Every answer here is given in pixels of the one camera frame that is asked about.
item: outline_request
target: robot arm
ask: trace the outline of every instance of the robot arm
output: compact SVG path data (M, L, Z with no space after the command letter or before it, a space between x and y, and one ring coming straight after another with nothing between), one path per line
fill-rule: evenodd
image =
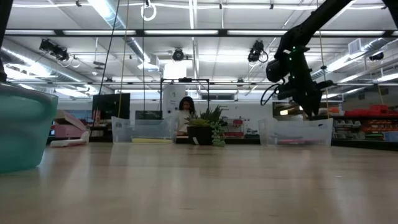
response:
M383 1L398 26L398 1ZM285 83L284 81L277 87L278 99L292 97L309 116L318 114L322 89L332 86L333 82L316 83L312 80L311 70L304 56L304 52L310 50L306 45L317 30L321 29L350 2L351 0L326 0L302 24L291 28L283 35L275 53L275 60L268 63L267 78L269 81L284 81L284 77L290 74L289 82Z

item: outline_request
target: plastic storage container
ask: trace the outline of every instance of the plastic storage container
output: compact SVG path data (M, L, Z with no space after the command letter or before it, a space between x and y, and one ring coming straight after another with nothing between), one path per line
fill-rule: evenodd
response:
M58 97L0 83L0 173L40 164Z
M262 145L324 145L330 146L333 119L318 121L277 121L264 119L259 122Z
M177 121L173 118L163 120L130 120L112 117L113 143L132 142L133 139L173 140L177 136Z

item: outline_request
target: potted plant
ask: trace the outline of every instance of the potted plant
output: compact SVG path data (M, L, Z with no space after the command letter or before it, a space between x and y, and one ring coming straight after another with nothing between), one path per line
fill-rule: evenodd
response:
M187 128L188 137L194 144L212 145L213 139L217 139L216 145L220 146L219 141L223 141L223 133L220 133L218 124L221 123L220 116L223 110L217 106L214 111L209 108L200 113L200 117L191 115L187 118L189 127Z

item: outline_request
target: woman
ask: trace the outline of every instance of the woman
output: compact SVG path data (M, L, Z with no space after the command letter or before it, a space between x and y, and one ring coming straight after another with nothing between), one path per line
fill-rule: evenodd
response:
M191 114L195 114L195 105L193 104L193 99L189 96L182 98L180 101L180 106L178 107L178 135L187 134L186 120Z

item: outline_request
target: black plant pot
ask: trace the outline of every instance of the black plant pot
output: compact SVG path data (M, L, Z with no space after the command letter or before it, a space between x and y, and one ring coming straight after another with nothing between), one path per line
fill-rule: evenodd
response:
M188 127L188 137L192 144L210 146L213 144L211 127Z

